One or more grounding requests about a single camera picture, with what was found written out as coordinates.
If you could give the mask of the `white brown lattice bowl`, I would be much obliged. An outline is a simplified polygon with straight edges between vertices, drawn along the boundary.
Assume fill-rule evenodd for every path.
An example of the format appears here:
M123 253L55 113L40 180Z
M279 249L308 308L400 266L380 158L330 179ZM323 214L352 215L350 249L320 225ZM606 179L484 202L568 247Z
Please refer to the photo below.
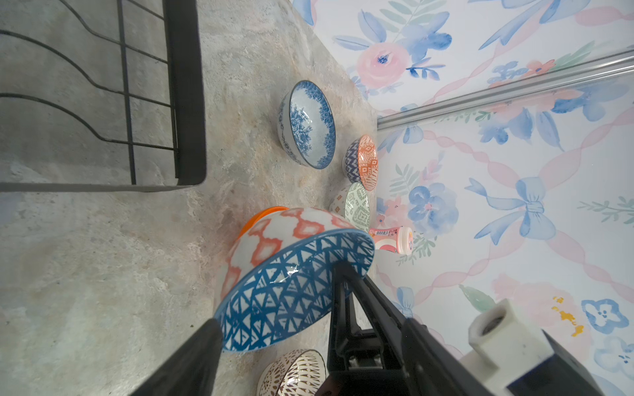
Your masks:
M279 357L259 378L257 395L315 395L327 376L323 356L298 349Z

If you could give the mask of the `red patterned bowl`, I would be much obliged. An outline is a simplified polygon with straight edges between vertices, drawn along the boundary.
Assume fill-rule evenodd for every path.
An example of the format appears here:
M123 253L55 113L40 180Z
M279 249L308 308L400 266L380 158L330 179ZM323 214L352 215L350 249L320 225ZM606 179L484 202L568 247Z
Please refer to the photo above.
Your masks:
M351 183L361 183L366 191L375 190L379 160L371 135L362 135L348 146L343 158L343 172Z

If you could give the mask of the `green patterned bowl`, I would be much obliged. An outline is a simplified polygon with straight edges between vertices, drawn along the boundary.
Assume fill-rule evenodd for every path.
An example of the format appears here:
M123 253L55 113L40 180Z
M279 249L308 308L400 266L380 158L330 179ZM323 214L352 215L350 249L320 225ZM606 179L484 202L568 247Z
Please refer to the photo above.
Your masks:
M337 193L330 205L330 212L339 215L358 229L368 232L371 211L368 193L360 182L355 182Z

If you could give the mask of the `orange plastic bowl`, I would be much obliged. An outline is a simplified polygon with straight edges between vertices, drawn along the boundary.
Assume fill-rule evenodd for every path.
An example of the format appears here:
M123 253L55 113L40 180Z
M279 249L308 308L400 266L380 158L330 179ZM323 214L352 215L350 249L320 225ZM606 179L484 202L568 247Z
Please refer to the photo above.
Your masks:
M242 237L244 234L246 234L252 227L254 227L257 222L259 222L261 219L265 218L268 215L271 215L273 213L277 213L280 211L286 211L287 207L285 206L273 206L273 207L269 207L263 211L260 211L259 213L255 214L245 225L244 227L241 229L240 233L239 233L239 237Z

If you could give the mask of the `pink yogurt cup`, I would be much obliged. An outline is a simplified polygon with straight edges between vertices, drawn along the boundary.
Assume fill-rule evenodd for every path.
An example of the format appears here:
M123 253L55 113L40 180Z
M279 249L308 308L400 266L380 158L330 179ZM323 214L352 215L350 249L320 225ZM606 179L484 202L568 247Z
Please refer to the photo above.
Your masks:
M370 229L376 250L394 252L409 256L414 249L414 233L410 227L394 227L390 229Z

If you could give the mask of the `black wire dish rack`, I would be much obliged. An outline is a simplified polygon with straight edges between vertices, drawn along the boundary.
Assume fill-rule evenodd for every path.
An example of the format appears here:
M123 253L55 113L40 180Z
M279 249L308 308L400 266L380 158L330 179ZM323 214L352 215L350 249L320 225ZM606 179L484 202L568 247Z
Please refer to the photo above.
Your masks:
M199 185L205 121L195 2L2 2L2 191Z

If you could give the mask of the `blue floral bowl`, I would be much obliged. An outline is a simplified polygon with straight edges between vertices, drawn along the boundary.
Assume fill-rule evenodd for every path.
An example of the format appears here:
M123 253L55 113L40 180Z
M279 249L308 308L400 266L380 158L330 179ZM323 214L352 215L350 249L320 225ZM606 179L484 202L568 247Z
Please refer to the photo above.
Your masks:
M302 80L282 99L277 111L277 135L294 162L322 170L335 156L335 119L325 94Z

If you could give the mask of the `aluminium corner post right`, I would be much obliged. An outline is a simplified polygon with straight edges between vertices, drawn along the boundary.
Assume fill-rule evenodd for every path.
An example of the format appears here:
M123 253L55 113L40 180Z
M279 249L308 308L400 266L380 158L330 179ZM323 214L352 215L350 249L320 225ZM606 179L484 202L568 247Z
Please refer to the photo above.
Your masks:
M465 112L488 107L499 102L534 96L553 90L595 83L633 72L633 49L604 56L568 68L543 74L538 77L512 82L468 95L455 97L439 103L416 107L406 112L388 115L377 121L379 131L409 125L422 120L434 119L455 112Z

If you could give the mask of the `blue triangle pattern bowl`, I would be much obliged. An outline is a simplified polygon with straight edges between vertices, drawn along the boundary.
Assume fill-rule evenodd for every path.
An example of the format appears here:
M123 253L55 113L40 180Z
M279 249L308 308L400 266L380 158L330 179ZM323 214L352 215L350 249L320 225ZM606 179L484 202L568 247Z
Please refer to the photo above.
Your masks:
M265 216L226 257L214 313L223 350L257 351L306 330L332 310L334 265L364 277L374 256L370 234L326 210Z

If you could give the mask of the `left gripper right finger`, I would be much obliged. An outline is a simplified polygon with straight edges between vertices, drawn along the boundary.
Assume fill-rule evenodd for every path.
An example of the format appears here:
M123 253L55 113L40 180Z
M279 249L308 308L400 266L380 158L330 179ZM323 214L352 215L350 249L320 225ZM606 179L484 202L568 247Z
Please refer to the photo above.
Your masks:
M335 264L328 395L487 395L428 330L406 318L369 277Z

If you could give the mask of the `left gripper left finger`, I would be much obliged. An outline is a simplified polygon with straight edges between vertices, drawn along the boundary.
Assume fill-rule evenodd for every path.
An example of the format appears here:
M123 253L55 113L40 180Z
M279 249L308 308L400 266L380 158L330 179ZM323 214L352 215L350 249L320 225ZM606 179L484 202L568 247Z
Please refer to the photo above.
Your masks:
M212 395L222 345L221 325L210 318L131 395Z

